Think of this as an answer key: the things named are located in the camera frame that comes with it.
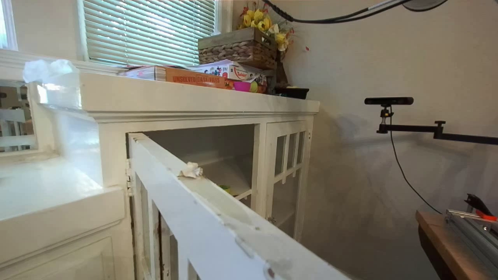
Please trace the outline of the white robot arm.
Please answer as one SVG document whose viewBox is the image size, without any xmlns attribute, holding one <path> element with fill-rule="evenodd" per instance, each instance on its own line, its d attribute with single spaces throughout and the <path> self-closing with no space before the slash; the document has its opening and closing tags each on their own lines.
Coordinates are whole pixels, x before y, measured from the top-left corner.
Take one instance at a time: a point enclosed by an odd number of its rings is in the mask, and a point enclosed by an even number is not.
<svg viewBox="0 0 498 280">
<path fill-rule="evenodd" d="M 440 9 L 447 0 L 405 0 L 404 9 L 413 13 L 426 13 Z"/>
</svg>

